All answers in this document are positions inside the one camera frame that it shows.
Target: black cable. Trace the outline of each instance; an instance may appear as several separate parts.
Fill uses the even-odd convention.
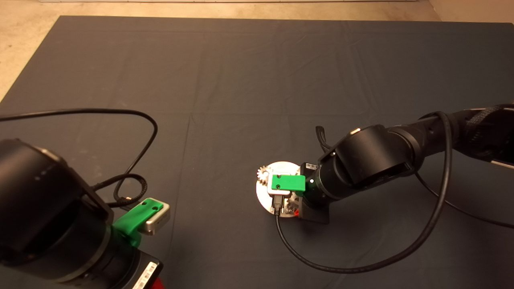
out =
[[[437,194],[437,192],[435,192],[428,184],[427,182],[416,172],[416,177],[418,179],[418,181],[427,189],[429,190],[433,195],[435,195],[436,197],[439,197],[439,195]],[[492,220],[492,219],[488,219],[488,218],[485,218],[485,217],[482,217],[482,216],[477,216],[475,214],[472,214],[460,207],[458,207],[457,205],[454,205],[453,203],[449,202],[449,201],[445,201],[445,203],[454,208],[455,210],[463,213],[464,215],[467,215],[467,216],[470,216],[472,218],[475,218],[479,221],[482,221],[482,222],[486,222],[486,223],[489,223],[489,224],[492,224],[492,225],[497,225],[497,226],[500,226],[500,227],[505,227],[505,228],[510,228],[510,229],[514,229],[514,224],[509,224],[509,223],[504,223],[504,222],[500,222],[500,221],[496,221],[496,220]]]
[[[318,138],[318,142],[320,143],[323,152],[326,153],[327,151],[329,151],[331,147],[326,143],[324,127],[320,125],[316,126],[316,137]]]
[[[116,202],[107,203],[107,205],[111,208],[128,206],[128,205],[131,205],[131,204],[139,201],[141,199],[141,197],[143,197],[143,195],[146,193],[146,190],[148,189],[148,184],[146,183],[146,180],[138,174],[121,174],[121,175],[113,176],[110,179],[106,179],[103,182],[99,182],[96,185],[91,186],[91,188],[92,188],[92,190],[94,190],[96,192],[96,191],[103,189],[105,187],[108,187],[116,182],[125,180],[126,178],[133,178],[133,179],[137,180],[141,184],[141,192],[139,192],[139,194],[137,196],[131,198],[130,200],[129,199],[118,200]]]
[[[437,223],[437,220],[439,219],[439,216],[442,212],[443,205],[445,203],[446,199],[446,192],[448,190],[448,183],[450,182],[450,172],[451,172],[451,165],[452,165],[452,132],[451,132],[451,126],[450,121],[448,119],[448,116],[444,114],[443,112],[435,112],[435,115],[437,115],[441,121],[443,122],[444,128],[445,128],[445,160],[444,160],[444,169],[443,169],[443,180],[441,182],[440,186],[440,193],[439,198],[437,199],[437,203],[435,205],[434,210],[432,211],[432,215],[430,216],[430,219],[428,223],[426,224],[425,228],[419,235],[419,237],[405,250],[402,252],[389,257],[385,260],[367,265],[367,266],[361,266],[361,267],[355,267],[355,268],[337,268],[337,267],[329,267],[329,266],[323,266],[316,264],[303,256],[301,256],[299,253],[297,253],[291,245],[287,242],[286,238],[284,237],[284,234],[282,233],[282,228],[280,227],[280,217],[275,217],[275,222],[277,225],[277,230],[280,235],[280,239],[282,239],[282,242],[287,247],[289,252],[293,254],[298,260],[302,261],[304,264],[321,271],[330,272],[330,273],[338,273],[338,274],[354,274],[354,273],[363,273],[363,272],[369,272],[372,270],[380,269],[385,266],[391,265],[395,262],[398,262],[405,257],[409,256],[413,252],[415,252],[423,243],[427,240],[428,236],[432,232],[432,230],[435,227],[435,224]]]
[[[148,114],[135,111],[135,110],[125,110],[125,109],[62,109],[62,110],[52,110],[52,111],[41,111],[41,112],[32,112],[32,113],[23,113],[23,114],[14,114],[14,115],[6,115],[0,116],[0,122],[9,121],[9,120],[19,120],[26,118],[36,118],[36,117],[45,117],[45,116],[55,116],[55,115],[69,115],[69,114],[125,114],[125,115],[136,115],[145,118],[148,120],[153,126],[153,132],[146,144],[144,145],[141,152],[136,156],[134,161],[130,164],[130,166],[125,170],[125,174],[128,174],[132,171],[135,165],[141,160],[143,155],[146,153],[150,145],[153,143],[155,136],[157,135],[157,122]],[[124,179],[121,179],[116,187],[114,188],[113,197],[116,202],[123,200],[118,195],[118,191],[123,183]]]

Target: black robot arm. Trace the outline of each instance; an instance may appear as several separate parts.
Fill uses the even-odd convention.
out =
[[[453,148],[494,164],[514,164],[514,104],[449,114]],[[322,128],[318,137],[323,138]],[[401,176],[415,174],[425,157],[444,151],[445,129],[434,114],[417,122],[355,129],[328,148],[318,164],[303,164],[306,191],[299,217],[328,223],[328,205]]]

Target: beige floor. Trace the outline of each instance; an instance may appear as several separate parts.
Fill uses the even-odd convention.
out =
[[[458,6],[465,5],[465,1],[468,0],[431,1],[437,4],[438,10],[449,11],[445,14],[443,21],[452,21],[459,16]],[[470,1],[475,2],[476,5],[479,4],[478,0]],[[511,0],[494,1],[510,3]],[[475,7],[472,12],[468,13],[471,13],[471,16],[463,20],[473,21],[473,18],[481,15],[481,10],[480,7]],[[59,15],[392,21],[441,21],[442,19],[429,0],[387,3],[248,4],[39,3],[37,0],[0,0],[0,100],[3,99]]]

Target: sticker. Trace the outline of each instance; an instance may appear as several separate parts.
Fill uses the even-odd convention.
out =
[[[315,169],[318,168],[318,166],[313,165],[313,164],[309,164],[308,162],[305,163],[305,167],[310,169],[310,170],[315,170]]]
[[[150,279],[156,268],[157,264],[155,264],[154,262],[148,263],[148,266],[146,266],[146,269],[143,271],[143,274],[141,274],[141,276],[136,282],[136,285],[134,285],[132,289],[143,289],[148,283],[148,280]]]

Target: gray fabric sheet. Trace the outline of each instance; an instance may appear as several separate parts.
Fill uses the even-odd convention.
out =
[[[512,24],[64,16],[0,113],[111,107],[158,121],[134,172],[147,178],[148,196],[172,207],[141,247],[165,263],[167,288],[512,288],[514,232],[451,208],[397,264],[360,275],[310,269],[280,242],[255,196],[255,172],[278,160],[315,162],[316,125],[335,142],[355,127],[510,102],[513,79]],[[131,116],[0,123],[1,138],[58,152],[90,184],[123,172],[149,134]],[[421,174],[437,187],[442,156]],[[512,176],[455,153],[450,199],[514,222]],[[135,193],[128,183],[123,192]],[[365,265],[408,246],[434,204],[404,178],[333,204],[329,225],[284,220],[283,229],[313,261]],[[60,287],[3,267],[0,276],[2,288]]]

